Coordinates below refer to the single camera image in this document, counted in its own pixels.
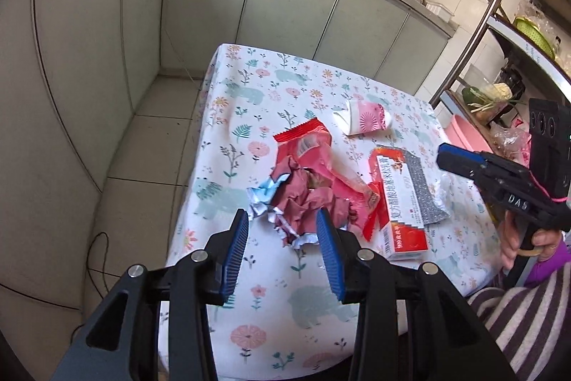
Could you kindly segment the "purple sleeve forearm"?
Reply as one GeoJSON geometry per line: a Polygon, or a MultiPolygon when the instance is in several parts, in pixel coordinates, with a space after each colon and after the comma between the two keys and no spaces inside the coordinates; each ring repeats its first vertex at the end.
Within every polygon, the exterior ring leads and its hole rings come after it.
{"type": "Polygon", "coordinates": [[[547,280],[549,276],[571,261],[566,243],[561,240],[554,254],[545,261],[537,261],[526,279],[525,287],[535,287],[547,280]]]}

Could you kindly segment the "person's right hand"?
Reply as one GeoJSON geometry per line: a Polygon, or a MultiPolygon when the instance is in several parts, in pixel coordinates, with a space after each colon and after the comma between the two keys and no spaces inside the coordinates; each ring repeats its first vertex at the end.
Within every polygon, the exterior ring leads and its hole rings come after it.
{"type": "MultiPolygon", "coordinates": [[[[509,271],[513,268],[522,240],[518,231],[515,214],[506,211],[504,220],[499,225],[500,259],[502,268],[509,271]]],[[[532,237],[533,247],[539,247],[539,261],[550,259],[555,253],[562,239],[560,231],[539,229],[532,237]]]]}

